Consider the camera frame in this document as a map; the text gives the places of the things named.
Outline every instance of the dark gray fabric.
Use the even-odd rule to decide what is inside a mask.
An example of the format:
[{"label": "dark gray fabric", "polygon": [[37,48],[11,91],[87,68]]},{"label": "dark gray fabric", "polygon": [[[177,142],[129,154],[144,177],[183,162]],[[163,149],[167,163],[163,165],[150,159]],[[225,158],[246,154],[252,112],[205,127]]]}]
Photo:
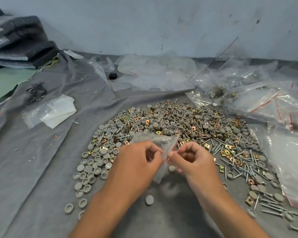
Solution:
[{"label": "dark gray fabric", "polygon": [[[77,113],[54,130],[44,124],[27,129],[20,116],[21,111],[40,105],[25,105],[24,92],[30,83],[40,81],[45,82],[49,92],[43,101],[61,94],[75,99]],[[60,55],[57,66],[38,73],[32,81],[17,88],[0,115],[0,237],[67,237],[81,211],[72,176],[98,126],[132,106],[142,108],[167,98],[178,99],[180,103],[189,100],[184,92],[136,94],[125,90],[116,95],[120,98],[116,99],[109,87],[95,76],[86,59],[72,60],[64,54]],[[247,209],[245,180],[226,183],[234,200]],[[86,198],[91,200],[103,184],[98,177]],[[145,205],[149,194],[155,199],[150,207]],[[70,215],[64,213],[68,203],[75,206]],[[271,237],[298,237],[297,232],[288,231],[280,217],[263,214],[261,209],[260,205],[256,209],[257,222]],[[221,237],[221,233],[201,209],[185,178],[166,172],[159,185],[152,183],[132,205],[113,237]]]}]

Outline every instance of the pile of hardware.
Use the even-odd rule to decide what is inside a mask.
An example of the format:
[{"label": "pile of hardware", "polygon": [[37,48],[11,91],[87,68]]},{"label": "pile of hardware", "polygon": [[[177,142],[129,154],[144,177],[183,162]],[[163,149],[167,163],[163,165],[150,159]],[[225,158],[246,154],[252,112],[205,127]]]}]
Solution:
[{"label": "pile of hardware", "polygon": [[[254,205],[253,209],[247,210],[251,217],[256,217],[255,209],[259,201],[263,207],[278,213],[267,210],[262,212],[294,221],[294,215],[298,213],[283,207],[284,197],[280,194],[280,184],[274,176],[276,171],[271,167],[273,174],[268,172],[267,159],[261,153],[258,140],[250,135],[246,120],[240,116],[226,117],[216,104],[211,108],[198,108],[189,105],[188,101],[184,101],[183,105],[176,101],[171,103],[167,99],[154,106],[148,105],[147,108],[132,107],[118,113],[107,124],[100,125],[87,147],[88,151],[82,153],[83,159],[77,167],[77,173],[73,175],[75,180],[81,180],[74,187],[76,197],[81,198],[91,190],[91,185],[96,181],[95,176],[100,175],[103,180],[107,178],[120,147],[123,144],[128,145],[136,132],[154,133],[179,136],[178,147],[185,142],[194,141],[214,156],[220,152],[223,165],[215,164],[219,166],[219,172],[225,175],[225,180],[243,177],[249,185],[250,191],[245,202],[250,207]],[[169,168],[170,172],[174,170],[174,167]],[[278,192],[268,193],[266,183],[270,183]],[[80,208],[86,205],[86,199],[79,201]],[[66,213],[71,213],[72,210],[72,204],[65,208]]]}]

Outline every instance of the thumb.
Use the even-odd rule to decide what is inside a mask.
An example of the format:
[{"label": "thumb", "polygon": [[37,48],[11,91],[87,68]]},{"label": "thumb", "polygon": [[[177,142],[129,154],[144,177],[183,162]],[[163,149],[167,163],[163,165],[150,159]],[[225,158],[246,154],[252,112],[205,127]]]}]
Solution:
[{"label": "thumb", "polygon": [[161,153],[157,151],[153,156],[153,160],[150,162],[151,169],[154,173],[156,173],[162,164],[163,158],[161,156]]},{"label": "thumb", "polygon": [[179,154],[170,151],[168,152],[167,156],[169,160],[171,160],[171,162],[179,167],[185,174],[188,174],[190,172],[191,163],[183,159]]}]

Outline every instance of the gray cloth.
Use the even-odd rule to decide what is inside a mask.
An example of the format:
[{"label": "gray cloth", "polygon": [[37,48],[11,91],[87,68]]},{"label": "gray cloth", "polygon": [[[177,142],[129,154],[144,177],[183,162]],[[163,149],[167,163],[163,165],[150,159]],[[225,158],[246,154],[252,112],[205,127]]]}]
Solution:
[{"label": "gray cloth", "polygon": [[[180,103],[188,98],[184,92],[135,93],[130,90],[115,94],[98,78],[83,60],[72,60],[61,54],[55,67],[38,73],[32,81],[21,84],[0,114],[0,237],[67,237],[77,224],[78,207],[72,176],[80,164],[81,153],[100,124],[131,107],[146,107],[167,98]],[[45,82],[45,102],[65,94],[72,96],[77,113],[54,130],[43,123],[27,129],[20,113],[40,103],[26,105],[25,90],[31,83]],[[247,208],[248,185],[245,180],[226,181],[228,192],[243,209]],[[88,200],[103,186],[97,178]],[[145,205],[145,197],[155,202]],[[73,203],[73,213],[64,213]],[[288,231],[280,217],[260,212],[257,222],[272,237],[298,237]],[[221,237],[221,233],[202,210],[186,180],[169,174],[150,188],[131,206],[113,237]]]}]

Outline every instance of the hand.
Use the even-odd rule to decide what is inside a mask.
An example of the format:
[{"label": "hand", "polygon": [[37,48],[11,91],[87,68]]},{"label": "hand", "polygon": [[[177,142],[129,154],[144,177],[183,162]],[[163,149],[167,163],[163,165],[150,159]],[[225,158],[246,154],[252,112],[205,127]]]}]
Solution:
[{"label": "hand", "polygon": [[162,153],[163,150],[151,141],[122,146],[103,190],[117,194],[117,198],[126,198],[131,205],[149,187],[163,164]]},{"label": "hand", "polygon": [[186,176],[189,186],[202,202],[225,192],[214,157],[199,144],[185,143],[177,152],[168,152],[167,156],[168,163],[177,166],[177,171]]}]

